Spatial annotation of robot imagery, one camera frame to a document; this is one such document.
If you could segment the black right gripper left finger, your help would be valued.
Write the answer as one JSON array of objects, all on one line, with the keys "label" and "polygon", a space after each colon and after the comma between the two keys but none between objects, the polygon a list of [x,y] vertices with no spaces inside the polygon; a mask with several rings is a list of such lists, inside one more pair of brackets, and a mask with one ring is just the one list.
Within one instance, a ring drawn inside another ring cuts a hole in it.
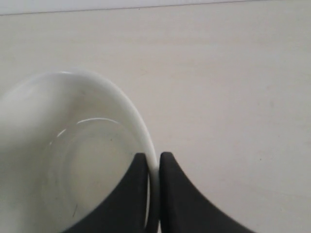
[{"label": "black right gripper left finger", "polygon": [[116,188],[90,214],[66,233],[144,233],[148,166],[137,153]]}]

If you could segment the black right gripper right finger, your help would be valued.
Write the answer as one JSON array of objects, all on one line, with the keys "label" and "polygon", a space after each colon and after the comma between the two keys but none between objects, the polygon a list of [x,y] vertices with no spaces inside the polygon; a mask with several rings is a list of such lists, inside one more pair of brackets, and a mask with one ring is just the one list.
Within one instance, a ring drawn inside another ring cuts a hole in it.
[{"label": "black right gripper right finger", "polygon": [[163,233],[251,233],[192,184],[171,152],[160,156],[160,225]]}]

